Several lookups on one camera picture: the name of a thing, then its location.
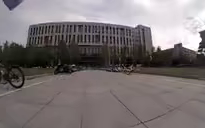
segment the ground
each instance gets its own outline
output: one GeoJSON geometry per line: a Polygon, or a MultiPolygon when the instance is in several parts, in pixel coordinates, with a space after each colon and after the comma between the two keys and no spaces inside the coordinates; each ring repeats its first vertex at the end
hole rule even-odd
{"type": "Polygon", "coordinates": [[[104,71],[0,85],[0,128],[205,128],[205,81],[104,71]]]}

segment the green tree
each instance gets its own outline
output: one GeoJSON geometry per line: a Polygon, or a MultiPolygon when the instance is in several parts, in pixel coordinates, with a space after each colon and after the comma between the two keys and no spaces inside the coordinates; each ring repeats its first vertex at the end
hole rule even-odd
{"type": "Polygon", "coordinates": [[[127,59],[127,47],[124,46],[121,48],[121,64],[126,64],[127,59]]]}
{"type": "Polygon", "coordinates": [[[113,46],[112,49],[113,50],[111,52],[111,61],[112,61],[112,64],[115,65],[118,63],[117,47],[113,46]]]}
{"type": "Polygon", "coordinates": [[[70,53],[64,40],[58,45],[58,58],[62,64],[70,64],[70,53]]]}
{"type": "Polygon", "coordinates": [[[72,64],[78,64],[80,59],[79,46],[77,43],[72,42],[70,44],[70,61],[72,64]]]}
{"type": "Polygon", "coordinates": [[[158,46],[157,49],[156,49],[156,52],[161,52],[161,51],[162,51],[162,50],[161,50],[161,47],[158,46]]]}
{"type": "Polygon", "coordinates": [[[102,46],[102,54],[101,54],[101,58],[102,58],[102,63],[105,66],[109,65],[109,48],[107,44],[103,44],[102,46]]]}

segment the tree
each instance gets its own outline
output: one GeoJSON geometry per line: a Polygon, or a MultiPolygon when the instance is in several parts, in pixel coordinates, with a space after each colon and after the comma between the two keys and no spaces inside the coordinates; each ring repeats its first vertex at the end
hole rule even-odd
{"type": "Polygon", "coordinates": [[[201,65],[205,64],[205,45],[203,43],[199,44],[198,54],[197,54],[197,63],[201,65]]]}
{"type": "Polygon", "coordinates": [[[102,63],[104,63],[106,66],[109,65],[109,49],[107,44],[103,44],[102,46],[102,63]]]}
{"type": "Polygon", "coordinates": [[[111,61],[112,61],[112,64],[115,65],[118,63],[117,47],[113,46],[112,49],[113,50],[111,52],[111,61]]]}
{"type": "Polygon", "coordinates": [[[72,64],[78,64],[80,62],[79,46],[74,41],[70,45],[70,61],[72,64]]]}
{"type": "Polygon", "coordinates": [[[161,47],[158,46],[157,49],[156,49],[156,52],[161,52],[161,51],[162,51],[162,50],[161,50],[161,47]]]}
{"type": "Polygon", "coordinates": [[[62,64],[70,64],[70,53],[63,40],[58,44],[58,58],[62,64]]]}
{"type": "Polygon", "coordinates": [[[124,46],[121,48],[121,64],[126,64],[126,59],[127,59],[127,47],[124,46]]]}

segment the sky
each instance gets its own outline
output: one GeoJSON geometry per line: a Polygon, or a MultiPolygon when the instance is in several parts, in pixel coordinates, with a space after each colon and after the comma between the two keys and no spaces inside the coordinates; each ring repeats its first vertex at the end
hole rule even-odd
{"type": "Polygon", "coordinates": [[[205,0],[24,0],[13,11],[0,0],[0,45],[26,44],[31,24],[92,21],[151,27],[154,46],[183,43],[197,50],[205,29],[205,0]]]}

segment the window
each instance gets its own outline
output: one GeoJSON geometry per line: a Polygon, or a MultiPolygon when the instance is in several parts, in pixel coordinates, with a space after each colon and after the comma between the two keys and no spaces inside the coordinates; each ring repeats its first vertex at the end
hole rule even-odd
{"type": "Polygon", "coordinates": [[[39,31],[38,31],[39,35],[41,34],[41,30],[42,30],[42,27],[39,27],[39,31]]]}
{"type": "Polygon", "coordinates": [[[77,42],[79,43],[80,41],[80,35],[77,35],[77,42]]]}
{"type": "Polygon", "coordinates": [[[90,33],[91,26],[88,27],[88,32],[90,33]]]}
{"type": "Polygon", "coordinates": [[[92,26],[92,33],[94,33],[94,26],[92,26]]]}
{"type": "Polygon", "coordinates": [[[80,35],[80,42],[83,42],[83,35],[80,35]]]}
{"type": "Polygon", "coordinates": [[[104,26],[102,26],[102,33],[104,33],[104,26]]]}
{"type": "Polygon", "coordinates": [[[62,41],[64,40],[64,35],[61,36],[61,40],[62,40],[62,41]]]}
{"type": "Polygon", "coordinates": [[[88,35],[88,42],[90,42],[90,35],[88,35]]]}
{"type": "Polygon", "coordinates": [[[37,44],[40,44],[40,37],[37,37],[37,44]]]}
{"type": "Polygon", "coordinates": [[[110,44],[112,44],[112,37],[110,36],[110,44]]]}
{"type": "Polygon", "coordinates": [[[110,34],[112,34],[112,29],[111,29],[111,27],[110,27],[110,34]]]}
{"type": "Polygon", "coordinates": [[[115,44],[115,37],[113,37],[113,44],[115,44]]]}
{"type": "Polygon", "coordinates": [[[106,27],[106,34],[108,34],[108,26],[106,27]]]}
{"type": "Polygon", "coordinates": [[[99,43],[99,42],[100,42],[100,35],[96,35],[95,38],[96,38],[96,39],[95,39],[96,43],[99,43]]]}
{"type": "Polygon", "coordinates": [[[106,41],[105,42],[108,43],[108,36],[106,36],[106,41]]]}
{"type": "Polygon", "coordinates": [[[38,35],[38,27],[36,28],[36,35],[38,35]]]}
{"type": "Polygon", "coordinates": [[[74,25],[74,32],[76,32],[76,25],[74,25]]]}
{"type": "Polygon", "coordinates": [[[122,37],[121,37],[121,45],[122,45],[122,37]]]}
{"type": "Polygon", "coordinates": [[[145,30],[144,29],[142,29],[142,39],[143,39],[143,43],[145,43],[146,40],[145,40],[145,30]]]}
{"type": "Polygon", "coordinates": [[[102,36],[102,42],[105,42],[105,38],[104,38],[104,36],[102,36]]]}
{"type": "Polygon", "coordinates": [[[71,35],[69,35],[69,43],[71,42],[71,35]]]}
{"type": "Polygon", "coordinates": [[[48,26],[45,27],[44,34],[47,34],[47,32],[48,32],[48,26]]]}
{"type": "Polygon", "coordinates": [[[80,32],[80,33],[83,32],[83,25],[78,25],[78,32],[80,32]]]}
{"type": "Polygon", "coordinates": [[[56,42],[57,42],[57,36],[55,36],[55,44],[56,44],[56,42]]]}
{"type": "Polygon", "coordinates": [[[29,44],[31,44],[31,38],[29,38],[29,44]]]}
{"type": "Polygon", "coordinates": [[[44,27],[44,26],[42,26],[42,31],[41,31],[41,34],[44,34],[44,29],[45,29],[45,27],[44,27]]]}
{"type": "Polygon", "coordinates": [[[72,33],[72,25],[69,26],[69,32],[72,33]]]}
{"type": "Polygon", "coordinates": [[[71,43],[73,42],[76,43],[76,35],[73,35],[73,37],[71,38],[71,41],[72,41],[71,43]]]}
{"type": "Polygon", "coordinates": [[[62,26],[58,26],[58,33],[61,33],[62,26]]]}
{"type": "Polygon", "coordinates": [[[85,26],[85,33],[87,33],[87,26],[85,26]]]}
{"type": "Polygon", "coordinates": [[[124,45],[125,45],[125,38],[124,38],[124,45]]]}
{"type": "Polygon", "coordinates": [[[66,32],[67,33],[69,32],[69,25],[67,25],[67,27],[66,27],[66,32]]]}
{"type": "Polygon", "coordinates": [[[86,35],[84,36],[84,42],[86,42],[86,35]]]}
{"type": "Polygon", "coordinates": [[[94,35],[93,35],[93,39],[92,39],[93,43],[94,43],[94,35]]]}
{"type": "Polygon", "coordinates": [[[65,42],[68,42],[68,35],[65,36],[65,42]]]}
{"type": "Polygon", "coordinates": [[[41,37],[41,44],[43,44],[43,36],[41,37]]]}
{"type": "Polygon", "coordinates": [[[32,35],[32,28],[30,28],[30,33],[29,34],[32,35]]]}
{"type": "Polygon", "coordinates": [[[115,28],[113,28],[113,34],[115,34],[115,28]]]}
{"type": "Polygon", "coordinates": [[[51,27],[51,33],[53,33],[53,32],[54,32],[54,26],[51,27]]]}

